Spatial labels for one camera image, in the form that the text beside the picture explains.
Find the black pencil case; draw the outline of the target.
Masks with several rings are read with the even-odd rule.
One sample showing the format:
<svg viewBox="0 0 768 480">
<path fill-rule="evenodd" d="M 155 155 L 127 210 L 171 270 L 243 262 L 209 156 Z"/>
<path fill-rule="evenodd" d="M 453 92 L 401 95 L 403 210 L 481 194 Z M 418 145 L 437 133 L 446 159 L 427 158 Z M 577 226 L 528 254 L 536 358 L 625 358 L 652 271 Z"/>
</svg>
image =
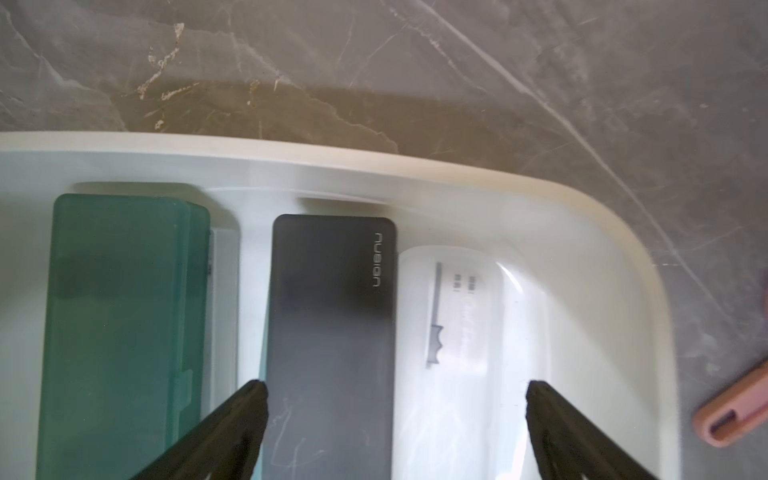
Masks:
<svg viewBox="0 0 768 480">
<path fill-rule="evenodd" d="M 390 477 L 396 243 L 381 217 L 275 220 L 262 478 Z"/>
</svg>

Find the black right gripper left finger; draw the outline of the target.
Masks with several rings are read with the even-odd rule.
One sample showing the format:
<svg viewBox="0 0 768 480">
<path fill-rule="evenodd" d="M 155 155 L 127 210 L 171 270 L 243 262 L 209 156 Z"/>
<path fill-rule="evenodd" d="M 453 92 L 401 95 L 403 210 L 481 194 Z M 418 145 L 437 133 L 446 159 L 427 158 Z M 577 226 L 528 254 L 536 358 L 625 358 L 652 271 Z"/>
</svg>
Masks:
<svg viewBox="0 0 768 480">
<path fill-rule="evenodd" d="M 251 380 L 135 477 L 249 479 L 267 423 L 267 386 Z"/>
</svg>

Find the clear rounded pencil case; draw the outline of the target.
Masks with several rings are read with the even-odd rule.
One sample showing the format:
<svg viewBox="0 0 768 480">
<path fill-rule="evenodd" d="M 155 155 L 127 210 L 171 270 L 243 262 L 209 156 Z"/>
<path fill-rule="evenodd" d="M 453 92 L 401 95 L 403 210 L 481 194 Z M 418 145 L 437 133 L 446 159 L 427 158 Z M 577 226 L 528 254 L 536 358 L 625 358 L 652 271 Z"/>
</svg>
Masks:
<svg viewBox="0 0 768 480">
<path fill-rule="evenodd" d="M 526 391 L 547 370 L 546 309 L 522 263 L 411 248 L 396 319 L 393 477 L 537 478 Z"/>
</svg>

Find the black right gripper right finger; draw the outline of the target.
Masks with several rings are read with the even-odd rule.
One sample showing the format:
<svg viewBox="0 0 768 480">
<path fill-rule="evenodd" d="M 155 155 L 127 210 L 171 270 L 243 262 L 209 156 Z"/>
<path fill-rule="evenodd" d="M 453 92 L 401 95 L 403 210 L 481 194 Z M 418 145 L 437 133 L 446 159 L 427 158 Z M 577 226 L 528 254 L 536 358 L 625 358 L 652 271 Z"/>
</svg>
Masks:
<svg viewBox="0 0 768 480">
<path fill-rule="evenodd" d="M 543 479 L 652 479 L 625 452 L 545 381 L 526 391 L 526 422 Z"/>
</svg>

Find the white storage box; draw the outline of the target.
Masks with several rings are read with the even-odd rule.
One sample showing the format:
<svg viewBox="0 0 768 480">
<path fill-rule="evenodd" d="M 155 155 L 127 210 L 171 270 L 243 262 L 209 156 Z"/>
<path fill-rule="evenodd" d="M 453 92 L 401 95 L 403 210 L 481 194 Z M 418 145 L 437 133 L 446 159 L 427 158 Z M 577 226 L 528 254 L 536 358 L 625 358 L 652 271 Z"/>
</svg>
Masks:
<svg viewBox="0 0 768 480">
<path fill-rule="evenodd" d="M 172 134 L 1 137 L 1 475 L 36 470 L 51 223 L 65 193 L 157 195 L 214 226 L 204 405 L 265 370 L 272 226 L 283 214 L 377 216 L 397 250 L 517 258 L 543 294 L 551 384 L 660 479 L 681 473 L 671 319 L 631 230 L 568 187 L 393 154 Z"/>
</svg>

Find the dark green pencil case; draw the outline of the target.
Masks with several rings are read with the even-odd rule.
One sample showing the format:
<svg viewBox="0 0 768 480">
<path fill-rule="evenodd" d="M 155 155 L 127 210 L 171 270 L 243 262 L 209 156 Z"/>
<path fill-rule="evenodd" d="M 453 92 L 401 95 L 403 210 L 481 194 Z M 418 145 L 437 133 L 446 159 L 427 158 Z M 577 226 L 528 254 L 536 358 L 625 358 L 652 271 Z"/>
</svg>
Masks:
<svg viewBox="0 0 768 480">
<path fill-rule="evenodd" d="M 129 479 L 198 424 L 209 243 L 187 201 L 56 200 L 38 478 Z"/>
</svg>

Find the pink hand broom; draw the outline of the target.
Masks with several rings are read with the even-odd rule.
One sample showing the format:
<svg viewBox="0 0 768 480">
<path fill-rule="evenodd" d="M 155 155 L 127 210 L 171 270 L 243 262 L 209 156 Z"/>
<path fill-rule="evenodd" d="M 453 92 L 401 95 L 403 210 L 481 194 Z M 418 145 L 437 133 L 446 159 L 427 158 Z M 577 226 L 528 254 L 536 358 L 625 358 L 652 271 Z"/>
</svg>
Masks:
<svg viewBox="0 0 768 480">
<path fill-rule="evenodd" d="M 700 439 L 717 448 L 732 445 L 767 421 L 767 362 L 764 361 L 693 416 Z"/>
</svg>

